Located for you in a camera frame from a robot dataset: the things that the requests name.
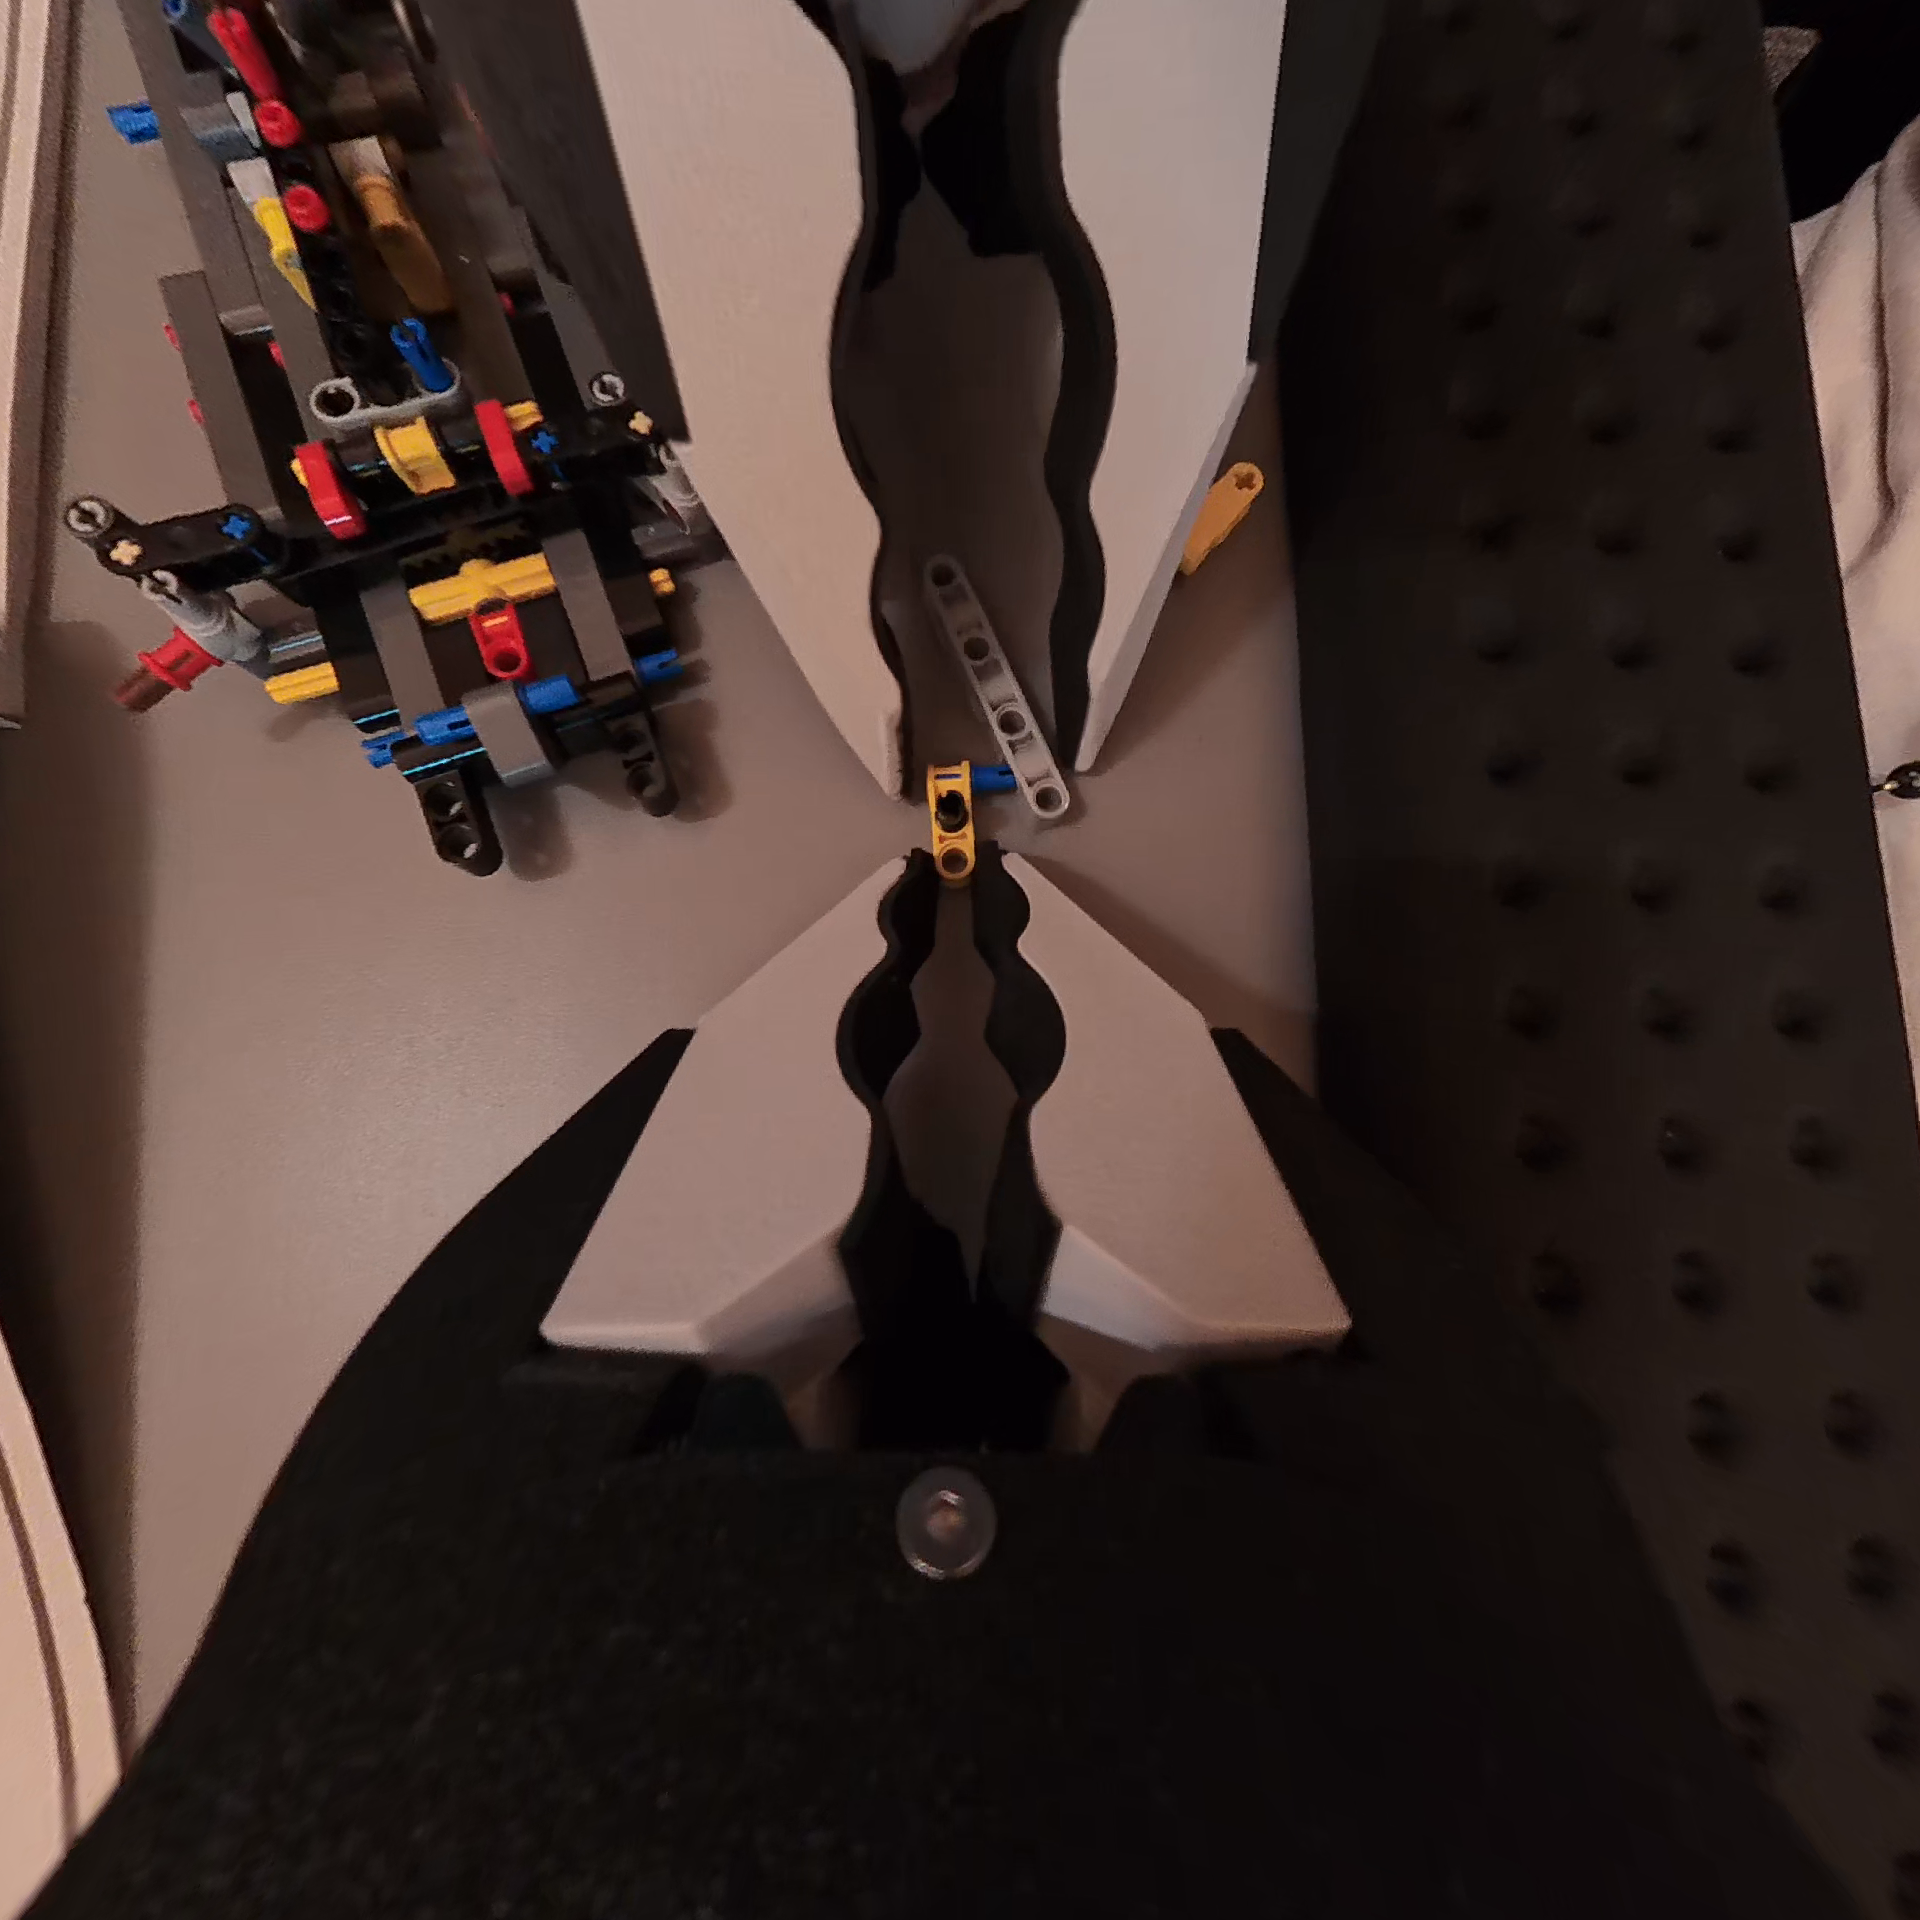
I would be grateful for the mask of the yellow lego axle connector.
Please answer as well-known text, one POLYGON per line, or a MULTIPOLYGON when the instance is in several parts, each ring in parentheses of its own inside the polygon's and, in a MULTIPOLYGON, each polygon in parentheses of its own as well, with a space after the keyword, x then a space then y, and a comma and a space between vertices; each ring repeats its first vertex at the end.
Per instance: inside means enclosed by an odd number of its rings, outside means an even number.
POLYGON ((1229 464, 1202 495, 1179 555, 1179 577, 1191 578, 1235 537, 1264 492, 1264 471, 1252 463, 1229 464))

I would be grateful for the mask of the lego car chassis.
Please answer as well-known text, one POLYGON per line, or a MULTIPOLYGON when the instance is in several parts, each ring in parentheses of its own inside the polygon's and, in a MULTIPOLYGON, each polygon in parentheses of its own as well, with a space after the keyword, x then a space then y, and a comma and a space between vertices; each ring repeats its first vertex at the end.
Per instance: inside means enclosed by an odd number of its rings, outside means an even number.
POLYGON ((161 284, 224 495, 63 528, 164 635, 149 713, 226 669, 328 705, 449 868, 492 875, 495 799, 618 767, 681 812, 658 705, 680 570, 723 553, 666 423, 608 353, 552 181, 492 136, 501 5, 120 5, 200 267, 161 284))

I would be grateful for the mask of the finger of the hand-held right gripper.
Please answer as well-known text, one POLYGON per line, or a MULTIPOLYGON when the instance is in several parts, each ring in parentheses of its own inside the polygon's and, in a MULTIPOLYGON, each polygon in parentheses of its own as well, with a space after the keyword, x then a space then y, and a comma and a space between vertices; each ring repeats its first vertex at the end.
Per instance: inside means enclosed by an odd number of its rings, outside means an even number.
POLYGON ((787 3, 578 17, 680 389, 680 463, 817 703, 895 796, 905 695, 875 632, 881 516, 833 392, 872 212, 845 42, 787 3))
POLYGON ((1252 386, 1283 3, 1042 5, 1031 223, 1063 357, 1051 716, 1095 769, 1252 386))

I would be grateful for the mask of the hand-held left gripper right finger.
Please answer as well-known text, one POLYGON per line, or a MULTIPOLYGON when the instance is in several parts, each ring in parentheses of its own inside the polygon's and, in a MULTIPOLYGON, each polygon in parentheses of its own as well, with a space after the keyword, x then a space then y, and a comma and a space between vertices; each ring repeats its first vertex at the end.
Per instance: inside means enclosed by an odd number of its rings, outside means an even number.
POLYGON ((980 961, 1015 1092, 980 1241, 993 1440, 1090 1449, 1143 1380, 1336 1349, 1349 1307, 1197 1009, 996 848, 980 961))

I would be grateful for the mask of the person's white t-shirt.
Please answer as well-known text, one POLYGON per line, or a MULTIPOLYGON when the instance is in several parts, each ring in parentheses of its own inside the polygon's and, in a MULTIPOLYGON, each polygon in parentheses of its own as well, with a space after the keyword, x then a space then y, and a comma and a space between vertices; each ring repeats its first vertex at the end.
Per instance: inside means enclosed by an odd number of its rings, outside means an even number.
MULTIPOLYGON (((1917 761, 1917 127, 1792 226, 1869 781, 1917 761)), ((1917 1057, 1917 802, 1875 800, 1917 1057)))

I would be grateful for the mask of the thin grey lego beam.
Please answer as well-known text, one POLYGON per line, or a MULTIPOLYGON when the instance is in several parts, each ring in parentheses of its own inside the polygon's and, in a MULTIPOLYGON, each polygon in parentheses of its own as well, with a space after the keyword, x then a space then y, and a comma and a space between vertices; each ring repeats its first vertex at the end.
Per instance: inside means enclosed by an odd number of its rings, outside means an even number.
POLYGON ((922 588, 929 616, 993 737, 993 767, 1003 770, 996 788, 1018 793, 1041 825, 1063 824, 1072 808, 1067 779, 962 563, 948 553, 933 555, 923 565, 922 588))

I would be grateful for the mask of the yellow lego connector blue pin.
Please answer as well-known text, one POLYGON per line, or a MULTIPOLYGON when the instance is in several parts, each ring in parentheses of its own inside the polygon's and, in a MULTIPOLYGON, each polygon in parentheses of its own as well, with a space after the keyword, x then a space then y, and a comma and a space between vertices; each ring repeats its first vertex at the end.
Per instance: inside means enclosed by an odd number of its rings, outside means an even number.
POLYGON ((967 885, 977 868, 977 802, 1018 793, 1018 775, 1005 761, 930 764, 927 802, 930 857, 944 885, 967 885))

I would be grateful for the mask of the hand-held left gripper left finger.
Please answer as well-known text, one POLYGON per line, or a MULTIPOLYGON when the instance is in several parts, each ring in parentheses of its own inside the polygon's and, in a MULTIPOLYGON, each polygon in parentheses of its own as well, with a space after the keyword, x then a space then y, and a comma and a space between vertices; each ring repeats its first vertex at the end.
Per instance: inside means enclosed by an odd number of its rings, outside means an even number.
POLYGON ((767 1380, 808 1444, 856 1436, 861 1305, 940 1279, 883 1097, 922 1037, 940 882, 885 861, 690 1033, 541 1336, 767 1380))

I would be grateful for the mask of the black dimpled foam mat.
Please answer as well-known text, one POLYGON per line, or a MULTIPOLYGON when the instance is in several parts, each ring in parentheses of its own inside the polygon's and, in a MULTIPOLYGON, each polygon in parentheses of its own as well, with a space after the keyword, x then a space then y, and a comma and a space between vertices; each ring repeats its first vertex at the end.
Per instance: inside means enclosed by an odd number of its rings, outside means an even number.
POLYGON ((1320 1087, 1916 1915, 1916 1107, 1751 5, 1386 5, 1283 332, 1320 1087))

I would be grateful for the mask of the lego instruction booklet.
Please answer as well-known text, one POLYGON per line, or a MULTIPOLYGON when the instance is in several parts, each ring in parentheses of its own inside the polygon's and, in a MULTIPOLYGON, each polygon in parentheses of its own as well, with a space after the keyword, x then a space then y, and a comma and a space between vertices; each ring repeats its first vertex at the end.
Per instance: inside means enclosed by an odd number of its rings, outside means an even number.
MULTIPOLYGON (((2 727, 25 717, 41 548, 72 7, 2 5, 2 727)), ((21 1915, 116 1787, 105 1659, 12 1352, 2 1352, 2 1915, 21 1915)))

